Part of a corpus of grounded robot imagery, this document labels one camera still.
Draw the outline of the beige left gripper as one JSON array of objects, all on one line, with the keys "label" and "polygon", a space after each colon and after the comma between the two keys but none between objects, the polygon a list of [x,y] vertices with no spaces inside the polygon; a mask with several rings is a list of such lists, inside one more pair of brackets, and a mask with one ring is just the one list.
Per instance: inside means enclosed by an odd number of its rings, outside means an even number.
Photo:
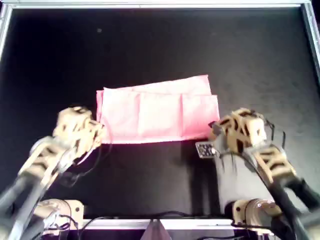
[{"label": "beige left gripper", "polygon": [[84,107],[68,107],[59,112],[53,137],[77,153],[87,153],[100,147],[107,135],[105,125],[92,117]]}]

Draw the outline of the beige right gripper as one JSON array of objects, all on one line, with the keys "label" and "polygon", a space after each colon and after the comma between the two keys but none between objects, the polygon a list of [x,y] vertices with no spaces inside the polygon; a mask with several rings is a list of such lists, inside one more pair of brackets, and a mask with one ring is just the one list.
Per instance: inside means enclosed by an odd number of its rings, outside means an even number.
[{"label": "beige right gripper", "polygon": [[247,108],[232,111],[219,121],[210,122],[208,126],[210,141],[214,141],[221,134],[222,128],[226,146],[233,153],[242,153],[245,148],[254,147],[267,140],[265,118]]}]

